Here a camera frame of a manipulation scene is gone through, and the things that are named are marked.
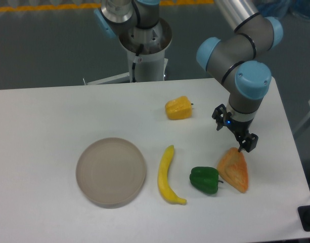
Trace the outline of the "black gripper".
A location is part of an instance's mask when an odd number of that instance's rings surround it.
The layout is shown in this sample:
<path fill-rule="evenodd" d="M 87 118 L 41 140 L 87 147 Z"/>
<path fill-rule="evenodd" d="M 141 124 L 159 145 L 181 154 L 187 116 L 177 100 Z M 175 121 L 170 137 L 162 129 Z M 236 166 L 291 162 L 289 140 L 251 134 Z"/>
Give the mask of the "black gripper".
<path fill-rule="evenodd" d="M 258 135 L 249 133 L 249 127 L 253 119 L 248 121 L 234 120 L 229 114 L 227 114 L 226 107 L 221 104 L 215 108 L 212 114 L 212 118 L 216 123 L 216 130 L 226 126 L 235 136 L 239 143 L 238 152 L 245 150 L 251 152 L 257 145 Z"/>

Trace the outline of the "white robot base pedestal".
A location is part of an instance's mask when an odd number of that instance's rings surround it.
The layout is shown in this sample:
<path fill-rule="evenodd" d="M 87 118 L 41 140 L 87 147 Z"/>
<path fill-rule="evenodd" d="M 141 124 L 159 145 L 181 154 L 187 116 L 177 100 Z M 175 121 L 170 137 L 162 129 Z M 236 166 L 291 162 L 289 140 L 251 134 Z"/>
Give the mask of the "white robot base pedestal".
<path fill-rule="evenodd" d="M 162 18 L 149 29 L 134 27 L 119 36 L 126 51 L 128 72 L 95 80 L 87 85 L 162 81 L 168 59 L 165 51 L 172 40 L 169 24 Z"/>

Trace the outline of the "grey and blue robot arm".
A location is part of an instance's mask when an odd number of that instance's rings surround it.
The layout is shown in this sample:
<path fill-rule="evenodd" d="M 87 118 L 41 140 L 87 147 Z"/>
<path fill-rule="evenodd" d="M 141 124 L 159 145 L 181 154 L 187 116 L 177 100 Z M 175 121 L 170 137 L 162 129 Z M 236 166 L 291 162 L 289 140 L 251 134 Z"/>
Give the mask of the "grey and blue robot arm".
<path fill-rule="evenodd" d="M 171 43 L 169 24 L 159 16 L 159 1 L 101 1 L 94 11 L 103 32 L 117 37 L 127 53 L 129 80 L 154 82 L 164 79 L 164 54 Z M 198 64 L 230 94 L 212 118 L 217 128 L 228 128 L 239 150 L 251 152 L 258 136 L 249 131 L 269 90 L 270 69 L 256 57 L 276 46 L 283 27 L 273 17 L 263 17 L 251 1 L 215 1 L 234 36 L 227 41 L 205 40 L 197 50 Z"/>

